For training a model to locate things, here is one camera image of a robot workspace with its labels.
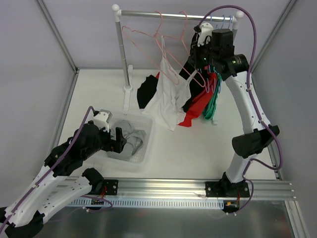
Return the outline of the grey tank top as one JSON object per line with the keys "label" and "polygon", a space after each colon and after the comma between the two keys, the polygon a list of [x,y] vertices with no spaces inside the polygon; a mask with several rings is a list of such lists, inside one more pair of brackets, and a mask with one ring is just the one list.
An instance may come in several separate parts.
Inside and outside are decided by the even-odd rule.
{"label": "grey tank top", "polygon": [[142,147],[144,137],[146,135],[144,130],[136,130],[135,127],[126,120],[117,121],[111,128],[111,139],[116,139],[115,129],[119,127],[122,129],[122,135],[127,140],[121,153],[107,152],[109,158],[129,161],[132,156]]}

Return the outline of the pink wire hanger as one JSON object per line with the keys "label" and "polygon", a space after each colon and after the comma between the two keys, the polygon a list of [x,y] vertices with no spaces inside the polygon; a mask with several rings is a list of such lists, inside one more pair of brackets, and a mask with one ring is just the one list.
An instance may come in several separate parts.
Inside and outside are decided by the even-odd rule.
{"label": "pink wire hanger", "polygon": [[[169,36],[169,35],[162,35],[162,37],[181,41],[182,44],[183,44],[184,49],[186,50],[187,57],[189,57],[189,56],[190,56],[190,51],[189,51],[189,49],[187,48],[187,46],[186,46],[186,44],[185,44],[185,42],[184,42],[184,33],[185,33],[185,30],[186,30],[186,27],[187,27],[187,23],[188,23],[188,15],[187,15],[186,12],[184,12],[184,11],[180,11],[180,12],[179,12],[179,14],[181,14],[181,13],[182,13],[183,15],[185,15],[185,19],[186,19],[186,22],[185,22],[185,25],[184,25],[183,30],[182,30],[182,32],[181,32],[181,35],[180,35],[179,37],[173,37],[173,36]],[[168,52],[168,54],[169,54],[180,66],[183,66],[169,51],[167,51],[167,52]],[[186,72],[188,75],[190,75],[189,71],[188,71],[186,68],[182,67],[182,69],[185,70],[185,72]],[[202,79],[202,81],[203,81],[204,84],[201,84],[198,80],[195,79],[195,75],[196,75],[197,73],[200,75],[200,77],[201,77],[201,79]],[[205,88],[206,92],[209,92],[209,89],[206,87],[206,86],[208,86],[209,84],[205,82],[205,80],[204,80],[203,76],[201,75],[201,73],[200,73],[200,72],[197,72],[197,70],[195,69],[195,70],[193,71],[193,75],[194,75],[194,76],[193,76],[194,81],[195,81],[200,87]]]}
{"label": "pink wire hanger", "polygon": [[158,61],[156,60],[159,51],[162,56],[165,56],[162,43],[159,41],[163,35],[163,33],[160,32],[160,28],[163,25],[164,16],[159,11],[155,11],[154,14],[159,17],[160,22],[157,28],[154,27],[150,33],[145,32],[143,28],[134,29],[126,25],[121,27],[121,32],[143,54],[148,62],[156,69],[159,69]]}

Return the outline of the white tank top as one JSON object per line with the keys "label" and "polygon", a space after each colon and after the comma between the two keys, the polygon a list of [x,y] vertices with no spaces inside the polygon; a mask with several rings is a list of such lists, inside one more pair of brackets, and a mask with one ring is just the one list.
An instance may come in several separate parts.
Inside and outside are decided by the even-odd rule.
{"label": "white tank top", "polygon": [[174,131],[185,119],[183,106],[191,98],[190,82],[196,72],[191,73],[187,80],[184,79],[167,60],[164,37],[161,38],[161,46],[162,59],[157,90],[142,113],[153,117],[159,125]]}

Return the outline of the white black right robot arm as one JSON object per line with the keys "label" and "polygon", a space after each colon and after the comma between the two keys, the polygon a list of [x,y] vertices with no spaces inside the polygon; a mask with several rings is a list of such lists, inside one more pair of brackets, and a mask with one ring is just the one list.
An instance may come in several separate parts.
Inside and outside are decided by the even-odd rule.
{"label": "white black right robot arm", "polygon": [[244,174],[251,161],[279,135],[279,127],[271,125],[256,94],[251,94],[249,63],[243,54],[235,54],[233,32],[229,29],[204,30],[197,26],[194,36],[190,62],[195,68],[214,67],[220,74],[235,100],[244,132],[232,138],[234,156],[231,164],[218,182],[206,184],[206,195],[248,197]]}

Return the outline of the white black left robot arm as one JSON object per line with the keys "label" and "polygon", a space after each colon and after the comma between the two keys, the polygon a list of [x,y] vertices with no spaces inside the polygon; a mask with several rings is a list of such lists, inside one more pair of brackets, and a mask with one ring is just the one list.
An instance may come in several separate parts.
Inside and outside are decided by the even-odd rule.
{"label": "white black left robot arm", "polygon": [[120,127],[116,127],[115,135],[112,135],[92,121],[81,125],[73,137],[52,149],[40,172],[21,197],[10,206],[1,208],[0,230],[9,238],[32,238],[74,199],[102,192],[104,177],[96,169],[88,168],[64,190],[51,194],[92,155],[101,150],[120,153],[126,141]]}

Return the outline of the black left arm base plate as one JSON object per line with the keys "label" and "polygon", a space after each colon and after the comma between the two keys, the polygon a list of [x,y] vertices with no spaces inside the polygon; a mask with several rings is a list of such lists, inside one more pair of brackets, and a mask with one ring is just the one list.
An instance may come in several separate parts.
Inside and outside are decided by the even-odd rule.
{"label": "black left arm base plate", "polygon": [[116,196],[118,194],[118,180],[105,179],[101,189],[97,192],[99,196]]}

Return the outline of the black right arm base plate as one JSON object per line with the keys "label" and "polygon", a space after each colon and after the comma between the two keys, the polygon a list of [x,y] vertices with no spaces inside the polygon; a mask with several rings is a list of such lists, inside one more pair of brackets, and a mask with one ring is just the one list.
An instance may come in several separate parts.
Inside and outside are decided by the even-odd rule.
{"label": "black right arm base plate", "polygon": [[220,181],[205,182],[206,197],[250,197],[249,187],[245,180],[239,183],[223,184]]}

